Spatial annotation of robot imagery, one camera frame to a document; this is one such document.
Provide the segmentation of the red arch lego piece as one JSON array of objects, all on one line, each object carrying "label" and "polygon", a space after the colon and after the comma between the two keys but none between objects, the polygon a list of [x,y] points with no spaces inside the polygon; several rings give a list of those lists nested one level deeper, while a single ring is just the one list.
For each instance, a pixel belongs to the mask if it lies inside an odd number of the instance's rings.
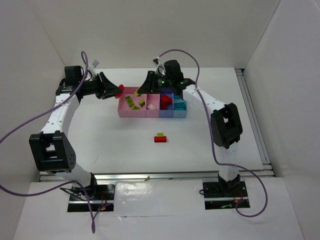
[{"label": "red arch lego piece", "polygon": [[123,94],[124,88],[125,88],[123,84],[120,84],[118,87],[121,89],[121,92],[118,92],[118,93],[115,95],[115,98],[116,98],[116,99],[118,99],[118,98],[121,97],[121,95]]}]

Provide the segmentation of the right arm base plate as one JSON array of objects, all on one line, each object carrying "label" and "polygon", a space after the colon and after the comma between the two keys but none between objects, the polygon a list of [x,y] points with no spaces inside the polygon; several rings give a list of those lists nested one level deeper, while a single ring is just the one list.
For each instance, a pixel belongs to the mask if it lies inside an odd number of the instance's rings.
[{"label": "right arm base plate", "polygon": [[205,178],[202,180],[202,188],[199,194],[204,198],[205,210],[227,210],[234,209],[238,204],[238,209],[250,208],[249,195],[244,180],[231,191],[224,191],[218,178]]}]

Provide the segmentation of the red sloped lego piece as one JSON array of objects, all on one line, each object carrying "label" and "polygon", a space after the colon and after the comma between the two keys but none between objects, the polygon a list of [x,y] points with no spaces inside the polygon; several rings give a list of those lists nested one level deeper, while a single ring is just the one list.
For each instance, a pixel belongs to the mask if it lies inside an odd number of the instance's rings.
[{"label": "red sloped lego piece", "polygon": [[169,106],[171,106],[173,103],[173,100],[171,97],[169,97],[167,94],[163,94],[160,97],[160,109],[161,110],[167,110]]}]

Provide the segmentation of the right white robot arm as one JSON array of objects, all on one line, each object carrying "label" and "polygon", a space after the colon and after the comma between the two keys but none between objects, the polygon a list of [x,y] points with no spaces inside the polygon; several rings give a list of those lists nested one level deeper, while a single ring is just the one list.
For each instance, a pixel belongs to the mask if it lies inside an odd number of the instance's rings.
[{"label": "right white robot arm", "polygon": [[153,62],[155,70],[147,73],[138,94],[160,94],[170,92],[202,110],[208,119],[212,147],[221,150],[222,159],[218,162],[218,183],[223,193],[230,193],[240,183],[236,155],[243,127],[239,111],[234,103],[226,104],[215,99],[199,88],[198,82],[184,77],[177,60],[161,63]]}]

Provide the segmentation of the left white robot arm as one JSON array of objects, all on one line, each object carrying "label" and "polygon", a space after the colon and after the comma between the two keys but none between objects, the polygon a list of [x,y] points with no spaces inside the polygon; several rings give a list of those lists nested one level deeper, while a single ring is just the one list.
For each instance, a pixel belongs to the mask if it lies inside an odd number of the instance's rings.
[{"label": "left white robot arm", "polygon": [[85,70],[79,65],[66,66],[64,73],[55,93],[54,110],[41,131],[30,136],[29,145],[39,171],[72,181],[77,194],[92,196],[97,193],[97,180],[93,173],[77,164],[76,152],[68,140],[70,124],[83,97],[119,98],[124,86],[116,86],[103,72],[87,79]]}]

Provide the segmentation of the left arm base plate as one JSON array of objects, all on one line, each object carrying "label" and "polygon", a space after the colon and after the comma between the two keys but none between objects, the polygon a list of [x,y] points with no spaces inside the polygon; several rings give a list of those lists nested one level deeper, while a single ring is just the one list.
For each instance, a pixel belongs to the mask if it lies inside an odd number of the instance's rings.
[{"label": "left arm base plate", "polygon": [[[81,213],[89,212],[87,198],[81,192],[80,188],[61,188],[69,194],[67,212]],[[111,184],[99,184],[96,186],[96,192],[88,191],[89,202],[93,212],[113,212],[116,186]]]}]

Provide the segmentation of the teal rounded lego block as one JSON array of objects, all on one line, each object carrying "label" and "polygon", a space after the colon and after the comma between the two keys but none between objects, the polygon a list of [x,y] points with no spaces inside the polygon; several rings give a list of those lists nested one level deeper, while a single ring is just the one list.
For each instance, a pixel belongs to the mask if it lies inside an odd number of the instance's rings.
[{"label": "teal rounded lego block", "polygon": [[174,99],[173,100],[173,109],[175,111],[186,111],[187,110],[187,104],[183,99]]}]

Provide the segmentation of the lime green curved lego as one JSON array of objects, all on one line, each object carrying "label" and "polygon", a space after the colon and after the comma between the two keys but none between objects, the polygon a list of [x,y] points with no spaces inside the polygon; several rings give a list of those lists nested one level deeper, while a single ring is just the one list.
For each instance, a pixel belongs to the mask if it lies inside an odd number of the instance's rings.
[{"label": "lime green curved lego", "polygon": [[135,96],[140,97],[142,94],[138,93],[137,91],[134,93]]}]

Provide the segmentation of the white lego brick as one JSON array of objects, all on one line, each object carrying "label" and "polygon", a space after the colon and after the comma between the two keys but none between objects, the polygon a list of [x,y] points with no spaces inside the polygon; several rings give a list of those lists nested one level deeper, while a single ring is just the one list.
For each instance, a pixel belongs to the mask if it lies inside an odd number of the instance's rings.
[{"label": "white lego brick", "polygon": [[148,110],[155,110],[156,107],[155,107],[153,104],[149,104],[149,105],[147,106],[147,109],[148,109]]}]

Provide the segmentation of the red green lego assembly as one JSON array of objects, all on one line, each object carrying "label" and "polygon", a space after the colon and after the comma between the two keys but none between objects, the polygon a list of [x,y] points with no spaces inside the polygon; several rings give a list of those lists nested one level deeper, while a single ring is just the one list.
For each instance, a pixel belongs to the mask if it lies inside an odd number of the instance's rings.
[{"label": "red green lego assembly", "polygon": [[167,137],[164,135],[163,132],[158,132],[156,136],[154,137],[154,142],[155,143],[166,143],[167,142]]}]

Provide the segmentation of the lime green lego brick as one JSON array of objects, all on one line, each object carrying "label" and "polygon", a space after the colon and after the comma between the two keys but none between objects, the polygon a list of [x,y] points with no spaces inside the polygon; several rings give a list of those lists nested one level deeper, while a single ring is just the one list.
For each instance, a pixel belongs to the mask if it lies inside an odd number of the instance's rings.
[{"label": "lime green lego brick", "polygon": [[138,104],[139,104],[139,106],[140,106],[141,108],[143,108],[143,107],[146,105],[146,102],[145,102],[145,100],[142,99],[142,100],[139,101]]}]

